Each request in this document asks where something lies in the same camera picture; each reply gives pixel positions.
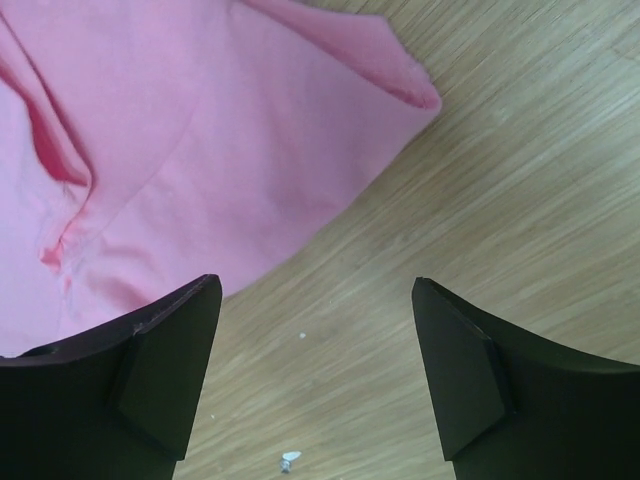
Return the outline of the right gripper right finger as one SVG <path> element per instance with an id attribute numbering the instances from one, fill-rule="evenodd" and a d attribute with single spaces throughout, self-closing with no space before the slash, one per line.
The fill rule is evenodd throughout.
<path id="1" fill-rule="evenodd" d="M 635 479 L 639 369 L 547 340 L 419 278 L 412 306 L 459 479 Z"/>

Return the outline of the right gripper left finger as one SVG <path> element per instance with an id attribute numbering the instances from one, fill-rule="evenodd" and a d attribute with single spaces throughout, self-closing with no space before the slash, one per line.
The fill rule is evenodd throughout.
<path id="1" fill-rule="evenodd" d="M 222 301 L 204 275 L 1 362 L 5 479 L 169 479 L 185 458 Z"/>

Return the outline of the pink t shirt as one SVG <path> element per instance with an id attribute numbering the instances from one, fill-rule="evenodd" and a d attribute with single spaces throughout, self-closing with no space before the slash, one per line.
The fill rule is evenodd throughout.
<path id="1" fill-rule="evenodd" d="M 204 274 L 234 294 L 439 113 L 387 21 L 297 1 L 1 5 L 1 352 Z"/>

